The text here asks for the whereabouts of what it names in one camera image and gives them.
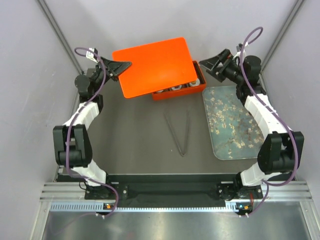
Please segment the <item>metal tongs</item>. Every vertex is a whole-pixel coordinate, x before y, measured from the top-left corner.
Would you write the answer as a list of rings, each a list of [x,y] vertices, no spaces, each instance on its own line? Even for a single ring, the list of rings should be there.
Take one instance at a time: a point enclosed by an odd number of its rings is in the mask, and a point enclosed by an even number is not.
[[[176,129],[174,128],[171,117],[169,116],[169,112],[165,110],[163,113],[163,117],[179,155],[182,158],[185,157],[188,152],[188,144],[189,144],[189,136],[190,136],[190,128],[191,128],[190,111],[187,109],[185,112],[185,121],[183,122],[183,125],[182,125],[183,128],[181,129],[181,132],[180,132],[180,138],[177,135]]]

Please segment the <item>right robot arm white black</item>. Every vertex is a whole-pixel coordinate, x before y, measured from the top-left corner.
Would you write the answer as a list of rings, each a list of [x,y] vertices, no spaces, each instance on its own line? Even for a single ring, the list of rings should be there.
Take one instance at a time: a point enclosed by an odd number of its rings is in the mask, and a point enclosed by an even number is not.
[[[256,121],[264,137],[257,162],[233,178],[232,187],[221,189],[227,199],[245,198],[262,182],[291,173],[292,180],[300,166],[304,135],[293,131],[281,120],[271,106],[267,93],[259,83],[261,59],[254,55],[236,56],[229,49],[201,60],[206,72],[219,82],[229,79],[236,84],[236,96]]]

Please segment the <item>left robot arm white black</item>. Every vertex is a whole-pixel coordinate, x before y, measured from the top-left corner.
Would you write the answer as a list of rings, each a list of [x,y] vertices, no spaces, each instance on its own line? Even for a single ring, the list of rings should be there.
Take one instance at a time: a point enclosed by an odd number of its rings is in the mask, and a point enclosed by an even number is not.
[[[87,184],[96,187],[97,194],[106,199],[113,194],[114,187],[107,182],[108,174],[93,160],[88,129],[104,107],[103,96],[97,91],[110,79],[118,81],[132,62],[100,59],[103,63],[97,63],[90,76],[80,74],[75,78],[79,106],[71,118],[55,126],[52,133],[56,163],[84,177]]]

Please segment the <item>orange box lid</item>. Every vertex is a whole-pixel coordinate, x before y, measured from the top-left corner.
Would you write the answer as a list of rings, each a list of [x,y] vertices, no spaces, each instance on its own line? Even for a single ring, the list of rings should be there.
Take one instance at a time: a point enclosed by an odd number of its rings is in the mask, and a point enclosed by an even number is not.
[[[119,76],[122,94],[131,99],[176,87],[197,79],[184,37],[116,50],[114,61],[132,65]]]

